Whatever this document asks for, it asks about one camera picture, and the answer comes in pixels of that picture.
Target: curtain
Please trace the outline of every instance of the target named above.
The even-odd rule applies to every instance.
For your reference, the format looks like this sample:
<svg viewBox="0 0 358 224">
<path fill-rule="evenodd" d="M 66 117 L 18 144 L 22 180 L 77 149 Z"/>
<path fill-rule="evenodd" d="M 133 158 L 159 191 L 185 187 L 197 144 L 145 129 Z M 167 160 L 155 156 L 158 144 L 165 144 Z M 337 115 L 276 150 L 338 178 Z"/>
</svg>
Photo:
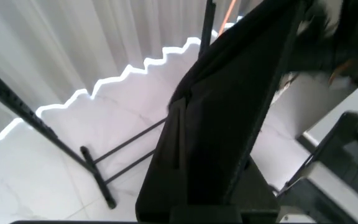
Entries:
<svg viewBox="0 0 358 224">
<path fill-rule="evenodd" d="M 237 0 L 226 24 L 261 0 Z M 213 35 L 231 0 L 216 1 Z M 200 44 L 206 1 L 0 0 L 0 77 L 37 115 Z M 22 122 L 0 104 L 0 139 Z"/>
</svg>

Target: black metal rack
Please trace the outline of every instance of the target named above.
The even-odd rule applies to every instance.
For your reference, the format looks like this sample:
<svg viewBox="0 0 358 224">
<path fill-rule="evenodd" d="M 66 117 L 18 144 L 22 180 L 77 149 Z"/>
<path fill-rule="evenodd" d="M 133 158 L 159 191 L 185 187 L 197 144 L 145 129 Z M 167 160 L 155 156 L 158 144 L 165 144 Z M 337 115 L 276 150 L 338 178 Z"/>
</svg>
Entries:
<svg viewBox="0 0 358 224">
<path fill-rule="evenodd" d="M 204 26 L 203 32 L 201 37 L 201 45 L 200 45 L 200 52 L 199 56 L 208 48 L 209 43 L 211 41 L 211 31 L 215 13 L 215 3 L 212 0 L 208 0 L 206 4 L 205 16 L 204 16 Z M 98 184 L 100 191 L 104 199 L 107 202 L 109 208 L 113 209 L 117 206 L 116 201 L 111 195 L 111 192 L 108 189 L 108 183 L 112 182 L 129 169 L 133 168 L 137 164 L 144 161 L 146 158 L 150 157 L 154 150 L 150 151 L 146 155 L 142 156 L 140 159 L 133 162 L 131 165 L 127 166 L 123 170 L 119 171 L 117 174 L 113 175 L 112 177 L 104 180 L 98 167 L 96 166 L 97 163 L 101 162 L 103 159 L 107 158 L 108 156 L 114 154 L 118 150 L 124 148 L 131 142 L 135 141 L 136 139 L 140 138 L 141 136 L 145 135 L 149 131 L 153 130 L 157 126 L 161 125 L 165 122 L 165 119 L 155 123 L 151 127 L 145 129 L 144 131 L 140 132 L 136 136 L 130 138 L 126 142 L 120 144 L 118 147 L 115 147 L 111 151 L 105 153 L 105 155 L 93 159 L 90 151 L 87 147 L 81 147 L 81 153 L 85 159 L 82 159 L 77 153 L 75 153 L 72 149 L 70 149 L 63 141 L 59 139 L 59 137 L 55 134 L 51 127 L 47 126 L 41 118 L 39 118 L 31 109 L 30 107 L 4 82 L 0 79 L 0 102 L 5 105 L 8 109 L 22 118 L 27 124 L 31 125 L 35 130 L 37 130 L 40 134 L 42 134 L 45 138 L 47 138 L 50 142 L 56 145 L 60 150 L 74 159 L 77 163 L 79 163 L 82 167 L 84 167 L 87 171 L 93 174 L 93 177 Z"/>
</svg>

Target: curtain fold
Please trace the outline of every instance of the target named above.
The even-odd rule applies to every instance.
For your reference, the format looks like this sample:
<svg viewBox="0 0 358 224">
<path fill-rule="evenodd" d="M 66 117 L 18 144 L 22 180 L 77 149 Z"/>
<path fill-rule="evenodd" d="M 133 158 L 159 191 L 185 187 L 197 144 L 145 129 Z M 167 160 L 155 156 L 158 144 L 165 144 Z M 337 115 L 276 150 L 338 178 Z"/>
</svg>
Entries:
<svg viewBox="0 0 358 224">
<path fill-rule="evenodd" d="M 260 1 L 237 0 L 229 22 L 249 12 L 247 5 L 255 7 L 250 2 Z M 215 31 L 230 3 L 216 1 Z M 0 77 L 34 111 L 67 106 L 74 93 L 95 93 L 98 80 L 134 68 L 147 72 L 145 64 L 163 64 L 164 54 L 180 53 L 186 42 L 199 44 L 205 5 L 194 0 L 0 0 Z M 0 132 L 16 117 L 0 104 Z"/>
</svg>

